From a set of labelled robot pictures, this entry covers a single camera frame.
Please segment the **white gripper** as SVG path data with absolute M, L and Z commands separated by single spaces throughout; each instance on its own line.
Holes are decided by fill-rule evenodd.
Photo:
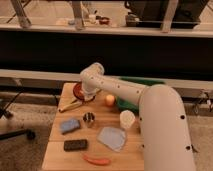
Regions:
M 84 100 L 90 101 L 96 96 L 96 94 L 100 91 L 100 89 L 95 88 L 94 86 L 91 86 L 89 84 L 82 83 L 82 91 L 83 91 Z

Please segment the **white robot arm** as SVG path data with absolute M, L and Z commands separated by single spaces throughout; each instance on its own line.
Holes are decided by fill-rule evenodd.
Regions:
M 184 104 L 175 89 L 105 76 L 100 63 L 82 70 L 80 79 L 86 98 L 101 89 L 139 107 L 144 171 L 196 171 Z

